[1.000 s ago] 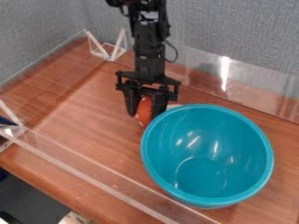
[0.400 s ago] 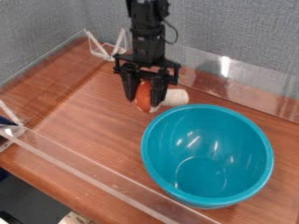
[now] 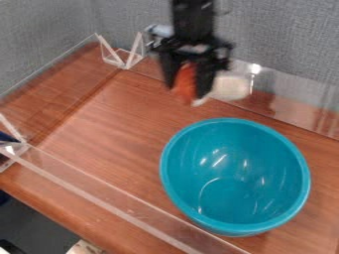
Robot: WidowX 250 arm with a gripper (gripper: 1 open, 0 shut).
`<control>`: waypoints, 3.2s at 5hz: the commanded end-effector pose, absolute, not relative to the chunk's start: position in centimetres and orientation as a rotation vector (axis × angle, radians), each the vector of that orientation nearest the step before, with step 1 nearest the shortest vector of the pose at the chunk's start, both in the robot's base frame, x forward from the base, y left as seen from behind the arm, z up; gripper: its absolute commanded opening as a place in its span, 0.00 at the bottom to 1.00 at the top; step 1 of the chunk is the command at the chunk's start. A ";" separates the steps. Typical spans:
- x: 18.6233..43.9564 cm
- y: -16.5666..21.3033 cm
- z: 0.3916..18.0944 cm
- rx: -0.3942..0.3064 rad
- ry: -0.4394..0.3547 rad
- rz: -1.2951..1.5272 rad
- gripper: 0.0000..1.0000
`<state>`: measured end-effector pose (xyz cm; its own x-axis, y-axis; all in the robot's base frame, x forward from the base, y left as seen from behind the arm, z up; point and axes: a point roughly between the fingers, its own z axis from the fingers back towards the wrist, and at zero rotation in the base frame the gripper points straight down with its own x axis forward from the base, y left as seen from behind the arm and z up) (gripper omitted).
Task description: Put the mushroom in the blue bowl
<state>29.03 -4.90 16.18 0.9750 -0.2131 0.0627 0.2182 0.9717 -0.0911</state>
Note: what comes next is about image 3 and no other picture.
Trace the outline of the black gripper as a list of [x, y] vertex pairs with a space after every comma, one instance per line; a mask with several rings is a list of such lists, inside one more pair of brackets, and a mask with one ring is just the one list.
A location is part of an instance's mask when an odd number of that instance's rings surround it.
[[159, 56], [168, 88], [185, 62], [196, 63], [196, 97], [212, 90], [216, 72], [229, 67], [235, 44], [217, 37], [215, 20], [228, 11], [216, 11], [216, 0], [169, 0], [171, 24], [149, 25], [147, 47]]

